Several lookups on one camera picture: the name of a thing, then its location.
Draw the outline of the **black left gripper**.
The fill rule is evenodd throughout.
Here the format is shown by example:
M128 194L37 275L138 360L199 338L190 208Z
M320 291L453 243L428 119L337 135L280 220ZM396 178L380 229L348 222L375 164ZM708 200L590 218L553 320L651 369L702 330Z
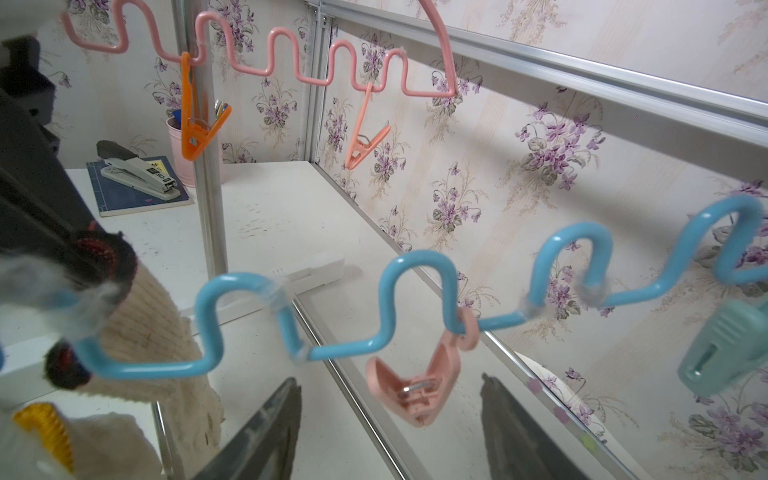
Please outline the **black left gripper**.
M39 71L40 53L30 35L1 43L1 252L57 261L74 281L94 282L95 262L75 248L94 217L46 128L56 87Z

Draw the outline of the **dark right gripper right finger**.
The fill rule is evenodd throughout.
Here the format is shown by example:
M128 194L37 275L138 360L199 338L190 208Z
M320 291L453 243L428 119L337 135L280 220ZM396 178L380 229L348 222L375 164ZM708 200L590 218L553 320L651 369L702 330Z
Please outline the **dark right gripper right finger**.
M584 479L500 380L484 374L481 421L493 480Z

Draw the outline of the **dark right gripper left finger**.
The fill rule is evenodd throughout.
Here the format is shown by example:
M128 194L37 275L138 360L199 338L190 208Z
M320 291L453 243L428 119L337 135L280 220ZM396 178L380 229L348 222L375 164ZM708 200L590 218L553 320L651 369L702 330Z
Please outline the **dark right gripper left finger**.
M250 480L291 477L302 414L302 389L287 378L197 479Z

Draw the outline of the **white glove yellow cuff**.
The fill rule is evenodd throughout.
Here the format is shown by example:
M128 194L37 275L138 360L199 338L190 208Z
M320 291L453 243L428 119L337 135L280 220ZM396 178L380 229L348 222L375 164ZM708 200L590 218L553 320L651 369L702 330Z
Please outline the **white glove yellow cuff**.
M49 402L1 414L3 479L162 479L163 464L131 415L69 418Z

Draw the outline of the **blue wavy hanger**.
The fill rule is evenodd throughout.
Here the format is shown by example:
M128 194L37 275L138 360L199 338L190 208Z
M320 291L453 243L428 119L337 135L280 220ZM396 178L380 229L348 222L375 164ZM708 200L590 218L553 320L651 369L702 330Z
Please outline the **blue wavy hanger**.
M703 235L719 220L736 215L725 243L715 257L712 273L724 285L757 283L767 277L764 266L741 269L741 260L763 224L764 209L748 195L733 196L712 204L692 217L682 230L663 270L648 286L636 290L612 293L606 277L613 252L613 239L602 225L583 222L568 226L550 237L540 249L533 266L531 287L518 309L510 314L478 321L480 331L509 328L540 316L546 305L549 272L559 253L568 244L588 240L592 254L588 268L573 288L581 301L594 308L613 308L642 303L664 296L681 278L694 257ZM194 318L203 345L200 359L171 363L121 363L110 358L102 349L97 335L79 342L65 341L73 348L81 365L97 376L113 380L155 380L202 376L213 370L224 356L224 340L218 325L218 299L235 291L257 294L275 312L287 352L302 361L323 361L372 354L383 349L396 329L395 286L401 275L416 267L430 267L441 276L443 323L446 330L457 335L466 333L458 319L457 271L444 255L419 250L393 260L379 281L378 300L380 329L369 340L306 348L298 336L296 320L287 304L286 293L274 281L254 273L233 273L214 278L198 293Z

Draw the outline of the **beige glove black cuff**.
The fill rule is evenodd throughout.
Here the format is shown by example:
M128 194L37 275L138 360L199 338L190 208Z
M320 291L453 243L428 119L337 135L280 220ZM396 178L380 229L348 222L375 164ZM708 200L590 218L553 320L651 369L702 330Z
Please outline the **beige glove black cuff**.
M116 282L120 288L120 303L98 336L110 358L125 363L200 358L190 320L180 314L168 291L141 263L121 234L97 229L80 232L74 247L95 264L103 279ZM207 376L143 381L103 379L88 372L64 340L47 352L44 375L59 389L159 403L187 477L201 471L219 451L224 411Z

